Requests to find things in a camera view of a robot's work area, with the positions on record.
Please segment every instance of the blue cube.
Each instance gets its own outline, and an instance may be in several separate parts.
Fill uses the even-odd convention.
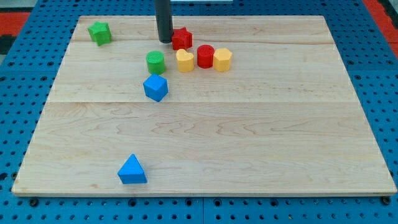
[[[160,75],[152,74],[144,82],[145,95],[159,102],[169,92],[167,80]]]
[[[143,184],[147,182],[144,170],[134,154],[120,168],[118,176],[123,184]]]

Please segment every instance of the blue pegboard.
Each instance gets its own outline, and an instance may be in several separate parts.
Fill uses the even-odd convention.
[[[178,4],[176,15],[323,15],[398,182],[398,61],[359,0]],[[386,198],[17,198],[11,193],[80,15],[153,15],[150,0],[40,0],[0,66],[0,223],[398,223]]]

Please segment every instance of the red cylinder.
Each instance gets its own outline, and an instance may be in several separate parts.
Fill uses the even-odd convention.
[[[198,66],[201,68],[211,68],[213,66],[214,48],[204,44],[198,47]]]

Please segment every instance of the red star block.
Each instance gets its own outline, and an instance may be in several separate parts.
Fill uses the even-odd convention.
[[[173,50],[187,50],[188,48],[192,47],[192,33],[190,33],[186,27],[174,29],[172,42]]]

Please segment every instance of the yellow block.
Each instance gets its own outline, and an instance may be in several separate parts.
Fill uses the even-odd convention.
[[[232,52],[228,49],[217,49],[213,56],[213,68],[219,72],[226,72],[231,66]]]
[[[177,67],[180,72],[191,72],[194,67],[193,53],[188,53],[184,49],[180,49],[175,54],[177,58]]]

